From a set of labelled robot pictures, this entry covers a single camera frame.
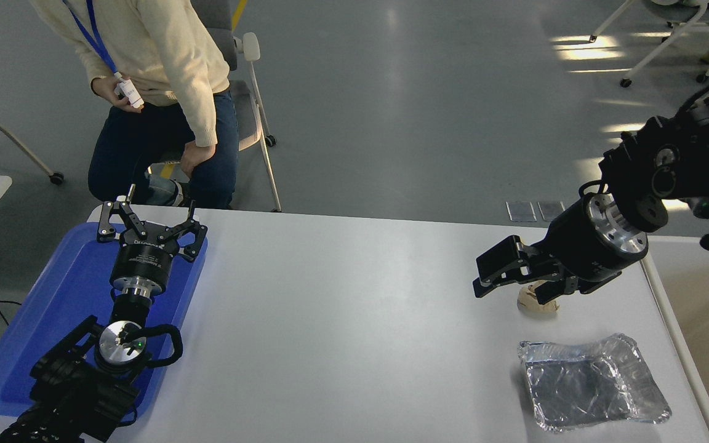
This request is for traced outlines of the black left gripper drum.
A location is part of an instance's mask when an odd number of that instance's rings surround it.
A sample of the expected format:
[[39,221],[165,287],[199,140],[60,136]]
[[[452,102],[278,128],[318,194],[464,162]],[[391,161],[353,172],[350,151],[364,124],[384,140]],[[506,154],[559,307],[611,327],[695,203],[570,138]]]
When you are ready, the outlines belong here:
[[110,284],[120,291],[129,284],[140,284],[151,291],[165,291],[176,255],[147,243],[126,244],[116,255]]

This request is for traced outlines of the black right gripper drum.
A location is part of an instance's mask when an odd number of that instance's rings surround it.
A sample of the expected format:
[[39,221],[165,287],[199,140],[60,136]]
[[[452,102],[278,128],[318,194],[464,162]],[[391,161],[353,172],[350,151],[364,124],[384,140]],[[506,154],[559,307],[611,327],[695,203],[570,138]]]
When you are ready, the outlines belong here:
[[550,224],[542,248],[562,265],[563,279],[579,280],[576,292],[589,294],[616,279],[630,265],[608,236],[605,199],[580,199]]

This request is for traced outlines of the person's left hand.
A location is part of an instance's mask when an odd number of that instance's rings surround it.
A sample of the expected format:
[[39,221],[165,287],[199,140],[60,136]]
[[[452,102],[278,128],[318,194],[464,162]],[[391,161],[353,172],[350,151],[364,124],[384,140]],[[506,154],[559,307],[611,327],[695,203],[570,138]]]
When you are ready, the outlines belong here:
[[216,146],[199,146],[195,141],[191,141],[185,144],[183,153],[180,158],[180,169],[185,174],[186,177],[191,179],[194,174],[194,170],[214,156],[216,151]]

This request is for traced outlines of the person's right hand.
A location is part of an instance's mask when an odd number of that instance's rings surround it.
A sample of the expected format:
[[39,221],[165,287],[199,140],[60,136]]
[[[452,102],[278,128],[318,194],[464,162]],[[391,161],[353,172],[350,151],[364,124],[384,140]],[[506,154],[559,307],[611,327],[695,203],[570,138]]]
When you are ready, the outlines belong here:
[[106,76],[105,78],[93,78],[90,82],[90,87],[93,93],[108,101],[115,108],[128,113],[140,113],[141,109],[132,106],[127,97],[119,98],[118,93],[115,92],[118,84],[119,81],[115,76]]

